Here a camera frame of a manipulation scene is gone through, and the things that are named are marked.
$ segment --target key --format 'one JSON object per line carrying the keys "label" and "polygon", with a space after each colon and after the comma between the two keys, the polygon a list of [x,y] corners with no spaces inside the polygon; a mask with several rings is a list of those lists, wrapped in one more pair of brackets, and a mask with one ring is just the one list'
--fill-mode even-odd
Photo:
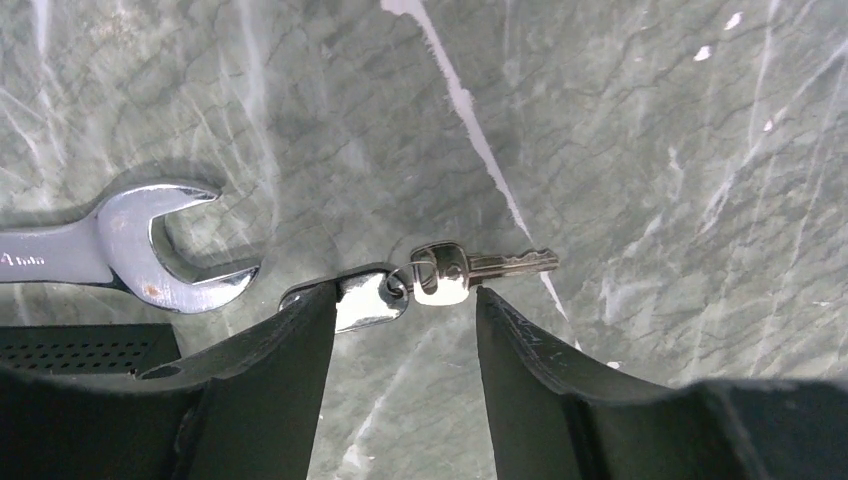
{"label": "key", "polygon": [[522,255],[469,255],[458,243],[443,241],[413,250],[412,262],[432,263],[428,275],[413,266],[413,296],[422,305],[447,306],[463,302],[471,287],[485,280],[555,270],[559,258],[549,249]]}

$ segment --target wrench handle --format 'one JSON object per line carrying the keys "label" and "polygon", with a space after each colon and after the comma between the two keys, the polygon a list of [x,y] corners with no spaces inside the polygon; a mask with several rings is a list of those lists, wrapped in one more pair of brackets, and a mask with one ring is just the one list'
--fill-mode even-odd
{"label": "wrench handle", "polygon": [[94,223],[0,232],[0,283],[29,282],[113,285]]}

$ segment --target open-end wrench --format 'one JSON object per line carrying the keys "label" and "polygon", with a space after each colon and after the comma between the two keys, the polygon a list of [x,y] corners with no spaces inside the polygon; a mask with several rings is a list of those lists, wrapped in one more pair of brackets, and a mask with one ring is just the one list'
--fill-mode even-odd
{"label": "open-end wrench", "polygon": [[178,276],[160,261],[154,220],[220,195],[212,186],[186,180],[133,185],[69,225],[0,232],[0,283],[91,285],[131,293],[172,312],[216,309],[247,289],[259,262],[234,262],[205,274],[183,262],[191,275]]}

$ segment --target perforated black panel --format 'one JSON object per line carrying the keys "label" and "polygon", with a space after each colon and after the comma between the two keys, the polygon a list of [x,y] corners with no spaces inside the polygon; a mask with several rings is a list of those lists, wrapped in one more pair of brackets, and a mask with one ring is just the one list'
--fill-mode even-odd
{"label": "perforated black panel", "polygon": [[0,362],[15,369],[135,373],[178,358],[170,324],[0,328]]}

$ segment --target key ring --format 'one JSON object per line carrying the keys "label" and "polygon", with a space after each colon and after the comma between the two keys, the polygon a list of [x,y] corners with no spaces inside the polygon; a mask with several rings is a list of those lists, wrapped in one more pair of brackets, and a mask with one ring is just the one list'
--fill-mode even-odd
{"label": "key ring", "polygon": [[430,265],[431,267],[433,267],[433,275],[430,275],[430,278],[427,278],[424,281],[422,281],[421,282],[422,284],[427,283],[435,275],[436,270],[439,268],[438,265],[436,265],[436,262],[431,262],[430,260],[414,260],[414,261],[411,261],[411,262],[406,262],[403,265],[392,270],[388,275],[386,275],[386,278],[383,280],[382,286],[384,286],[386,288],[386,290],[388,290],[389,293],[392,294],[395,297],[403,296],[403,292],[400,291],[400,289],[389,285],[389,280],[391,280],[392,277],[394,277],[394,278],[397,278],[398,280],[400,280],[401,285],[403,285],[404,288],[407,289],[407,291],[412,291],[412,287],[410,285],[407,285],[406,282],[403,281],[403,278],[401,278],[398,275],[398,273],[400,273],[400,271],[403,270],[404,268],[411,267],[413,265]]}

